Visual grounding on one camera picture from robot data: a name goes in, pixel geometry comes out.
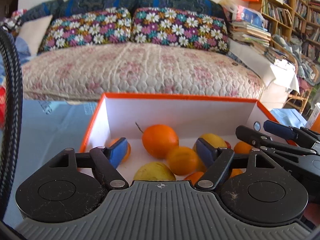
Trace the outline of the small red tomato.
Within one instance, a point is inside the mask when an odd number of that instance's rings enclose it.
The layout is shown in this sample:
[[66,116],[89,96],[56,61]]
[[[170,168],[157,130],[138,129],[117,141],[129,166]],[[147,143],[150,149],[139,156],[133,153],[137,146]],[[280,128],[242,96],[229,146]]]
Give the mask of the small red tomato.
[[232,147],[231,147],[231,145],[230,145],[229,142],[225,141],[225,143],[226,143],[226,145],[227,145],[227,148],[231,148],[231,149],[232,149]]

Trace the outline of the yellow lemon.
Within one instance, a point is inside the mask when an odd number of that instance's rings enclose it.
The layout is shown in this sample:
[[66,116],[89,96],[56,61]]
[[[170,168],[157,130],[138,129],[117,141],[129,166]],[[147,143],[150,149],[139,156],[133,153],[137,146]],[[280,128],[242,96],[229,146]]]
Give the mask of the yellow lemon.
[[220,136],[213,133],[202,134],[199,138],[204,139],[206,142],[211,144],[214,148],[228,147],[226,142]]

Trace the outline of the medium orange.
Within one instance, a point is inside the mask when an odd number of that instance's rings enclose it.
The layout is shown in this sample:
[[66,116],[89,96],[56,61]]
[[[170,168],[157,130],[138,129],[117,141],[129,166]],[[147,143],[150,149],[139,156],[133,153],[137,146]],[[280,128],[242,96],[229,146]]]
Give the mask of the medium orange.
[[179,146],[168,153],[166,162],[175,175],[184,176],[195,172],[199,158],[191,148]]

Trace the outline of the yellow pear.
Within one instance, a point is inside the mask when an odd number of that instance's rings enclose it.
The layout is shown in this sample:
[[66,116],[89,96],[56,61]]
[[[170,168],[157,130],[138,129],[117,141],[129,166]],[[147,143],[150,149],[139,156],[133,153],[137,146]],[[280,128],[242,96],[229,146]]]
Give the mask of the yellow pear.
[[140,167],[135,173],[133,180],[175,181],[176,177],[167,165],[154,161]]

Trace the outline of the large orange with stem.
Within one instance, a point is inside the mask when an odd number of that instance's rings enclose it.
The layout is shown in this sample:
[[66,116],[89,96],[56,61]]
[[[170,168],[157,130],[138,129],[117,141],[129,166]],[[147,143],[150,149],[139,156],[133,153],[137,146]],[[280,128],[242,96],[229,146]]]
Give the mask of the large orange with stem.
[[178,135],[170,126],[156,124],[146,129],[141,129],[137,123],[136,126],[142,134],[145,150],[156,159],[165,159],[180,144]]

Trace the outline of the small orange mandarin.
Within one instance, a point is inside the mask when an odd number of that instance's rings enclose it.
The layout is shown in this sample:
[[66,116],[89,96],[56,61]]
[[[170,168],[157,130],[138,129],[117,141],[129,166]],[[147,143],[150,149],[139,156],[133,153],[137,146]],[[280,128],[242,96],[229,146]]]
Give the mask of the small orange mandarin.
[[250,151],[253,147],[243,141],[238,142],[234,148],[233,151],[236,154],[250,154]]

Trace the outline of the blue table cloth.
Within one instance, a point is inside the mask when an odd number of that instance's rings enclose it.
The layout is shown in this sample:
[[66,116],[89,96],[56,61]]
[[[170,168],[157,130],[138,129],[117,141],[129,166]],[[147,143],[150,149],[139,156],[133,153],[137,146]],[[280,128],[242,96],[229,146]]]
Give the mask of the blue table cloth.
[[261,149],[235,154],[215,190],[175,181],[132,180],[107,190],[80,152],[93,115],[63,105],[46,115],[23,103],[14,188],[4,221],[26,239],[304,238],[309,194]]

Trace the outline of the floral quilted sofa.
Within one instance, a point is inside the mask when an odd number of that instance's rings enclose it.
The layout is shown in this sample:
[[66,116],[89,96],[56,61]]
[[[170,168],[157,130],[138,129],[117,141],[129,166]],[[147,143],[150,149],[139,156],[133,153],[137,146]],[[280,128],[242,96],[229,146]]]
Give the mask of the floral quilted sofa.
[[107,44],[42,53],[22,66],[23,96],[97,101],[103,93],[259,99],[263,80],[230,57],[155,44]]

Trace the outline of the right daisy pattern cushion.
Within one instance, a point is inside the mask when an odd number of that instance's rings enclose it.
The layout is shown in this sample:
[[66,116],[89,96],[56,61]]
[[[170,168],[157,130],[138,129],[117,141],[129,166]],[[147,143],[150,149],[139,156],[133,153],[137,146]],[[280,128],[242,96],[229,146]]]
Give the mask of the right daisy pattern cushion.
[[222,18],[174,8],[138,8],[131,41],[227,54],[228,31]]

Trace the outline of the wooden bookshelf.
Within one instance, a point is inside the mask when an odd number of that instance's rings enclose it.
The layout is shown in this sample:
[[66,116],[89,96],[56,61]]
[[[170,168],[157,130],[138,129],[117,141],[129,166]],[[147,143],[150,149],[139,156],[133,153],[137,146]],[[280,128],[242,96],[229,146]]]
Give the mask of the wooden bookshelf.
[[304,56],[319,63],[319,0],[259,0],[257,11],[271,34],[300,45]]

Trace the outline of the red soda can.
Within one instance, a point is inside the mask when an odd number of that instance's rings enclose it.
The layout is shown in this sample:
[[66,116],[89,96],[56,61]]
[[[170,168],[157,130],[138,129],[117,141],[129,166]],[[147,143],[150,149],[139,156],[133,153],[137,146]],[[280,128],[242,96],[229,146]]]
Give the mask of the red soda can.
[[0,87],[0,128],[3,129],[5,124],[5,104],[6,102],[6,89]]

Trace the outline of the left daisy pattern cushion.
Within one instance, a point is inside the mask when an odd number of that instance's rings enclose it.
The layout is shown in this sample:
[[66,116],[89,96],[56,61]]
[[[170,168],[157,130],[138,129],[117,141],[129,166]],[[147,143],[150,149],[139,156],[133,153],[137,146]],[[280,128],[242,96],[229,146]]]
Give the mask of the left daisy pattern cushion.
[[125,43],[131,35],[131,14],[126,8],[57,18],[49,25],[39,53],[78,46]]

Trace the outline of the cream plain pillow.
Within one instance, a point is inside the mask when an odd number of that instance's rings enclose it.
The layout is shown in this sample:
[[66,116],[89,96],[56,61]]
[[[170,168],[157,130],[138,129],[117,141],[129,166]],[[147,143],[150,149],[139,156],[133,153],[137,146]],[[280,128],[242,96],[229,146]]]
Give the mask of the cream plain pillow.
[[52,21],[52,18],[53,16],[49,15],[25,22],[22,25],[18,33],[18,37],[26,42],[31,56],[35,56],[38,53],[39,47]]

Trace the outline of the blue patterned cushion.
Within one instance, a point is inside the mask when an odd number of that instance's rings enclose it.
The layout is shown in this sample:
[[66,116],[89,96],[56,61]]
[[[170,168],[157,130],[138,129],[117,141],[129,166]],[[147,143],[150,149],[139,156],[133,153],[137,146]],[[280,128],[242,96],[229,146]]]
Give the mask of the blue patterned cushion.
[[167,7],[189,10],[226,20],[222,6],[212,0],[139,0],[138,7]]
[[72,16],[107,8],[126,8],[129,12],[137,7],[138,0],[67,0],[60,6],[58,17]]

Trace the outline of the blue patterned back cushion right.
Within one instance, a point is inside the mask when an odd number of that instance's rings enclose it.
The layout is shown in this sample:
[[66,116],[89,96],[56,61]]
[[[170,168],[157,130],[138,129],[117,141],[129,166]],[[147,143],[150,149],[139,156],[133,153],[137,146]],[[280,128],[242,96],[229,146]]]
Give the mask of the blue patterned back cushion right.
[[212,0],[139,0],[138,7],[167,7],[189,10],[226,20],[222,6]]

